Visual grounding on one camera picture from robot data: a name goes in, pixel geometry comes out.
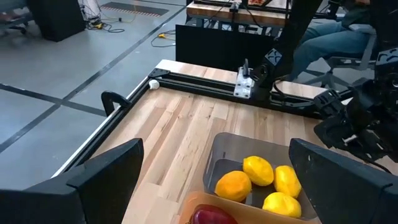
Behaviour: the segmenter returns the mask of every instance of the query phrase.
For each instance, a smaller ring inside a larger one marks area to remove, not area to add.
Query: metal frame
[[[157,80],[162,88],[170,88],[177,91],[185,91],[221,100],[281,111],[283,113],[321,119],[321,115],[317,111],[313,99],[310,98],[287,94],[282,98],[277,92],[272,92],[266,101],[238,98],[234,96],[235,84],[155,68],[127,98],[112,92],[104,92],[101,95],[108,118],[52,177],[87,161],[108,138],[119,122],[122,121],[141,97],[144,96],[145,92],[149,89],[150,80]],[[351,97],[351,91],[340,93],[341,101]],[[115,110],[113,103],[118,103],[120,106]]]
[[[210,19],[211,16],[201,16],[201,15],[196,15],[196,14],[189,14],[189,16],[194,18],[194,20],[196,20],[196,27],[214,28],[214,26],[209,26],[209,27],[206,26],[207,20]],[[231,23],[231,19],[223,18],[223,17],[219,17],[219,16],[213,16],[211,18],[211,20]],[[251,21],[239,21],[236,23],[239,25],[255,25],[255,23],[253,23]],[[273,30],[277,30],[278,32],[279,32],[279,29],[283,28],[283,26],[278,26],[273,23],[265,23],[265,22],[257,22],[257,23],[262,27],[269,27]]]
[[[195,4],[204,4],[204,5],[209,5],[209,6],[219,6],[219,7],[231,7],[232,3],[231,2],[222,2],[222,1],[212,1],[212,0],[194,0],[193,1]],[[262,12],[274,12],[274,13],[281,13],[285,14],[286,9],[278,8],[278,7],[271,7],[271,6],[251,6],[248,5],[246,6],[247,10],[253,10],[253,11],[262,11]],[[327,13],[315,13],[313,16],[314,19],[336,19],[336,15],[329,15]]]

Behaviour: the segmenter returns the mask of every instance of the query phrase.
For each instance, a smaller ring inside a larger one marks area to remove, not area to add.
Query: wooden table
[[[268,6],[285,7],[285,0],[272,1]],[[197,26],[203,26],[203,19],[213,19],[222,22],[231,22],[233,13],[228,7],[209,6],[205,4],[195,4],[192,2],[187,6],[187,14],[192,18],[198,19]],[[254,19],[260,26],[264,27],[283,27],[285,25],[285,14],[274,12],[251,11]],[[247,10],[240,9],[235,15],[235,22],[238,24],[256,25],[252,15]]]
[[[236,72],[170,60],[157,68],[233,83]],[[278,83],[285,93],[313,98],[323,88]],[[94,156],[142,138],[145,157],[123,223],[177,223],[184,198],[203,190],[202,174],[214,137],[229,132],[288,146],[291,138],[323,144],[318,120],[165,88],[148,90]],[[383,162],[395,174],[395,164]]]

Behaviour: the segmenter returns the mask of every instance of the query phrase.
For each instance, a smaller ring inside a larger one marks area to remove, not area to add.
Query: black box
[[[77,0],[27,0],[43,38],[61,41],[86,28]]]

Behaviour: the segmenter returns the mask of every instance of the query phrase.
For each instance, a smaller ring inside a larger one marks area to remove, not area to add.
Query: concrete floor
[[[175,58],[174,47],[153,48],[150,41],[185,22],[185,0],[135,4],[169,11],[161,17],[137,15],[131,24],[113,24],[126,30],[120,34],[86,30],[55,43],[41,39],[32,25],[27,37],[19,32],[0,37],[0,189],[25,189],[51,177],[104,121],[103,91],[127,96],[162,59]],[[134,17],[106,14],[126,21]],[[310,68],[328,70],[322,60]],[[364,73],[346,69],[336,74],[353,82]],[[299,81],[310,78],[302,74]]]

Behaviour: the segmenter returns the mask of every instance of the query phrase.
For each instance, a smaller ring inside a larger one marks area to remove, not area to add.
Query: person's leg
[[[294,66],[287,81],[295,80],[312,62],[333,53],[363,53],[369,35],[346,30],[305,41],[294,52]]]
[[[310,26],[305,31],[299,46],[306,42],[307,40],[314,39],[316,37],[321,37],[323,35],[333,34],[335,32],[341,32],[346,30],[341,26],[341,22],[331,21],[324,24],[318,24],[315,26]]]

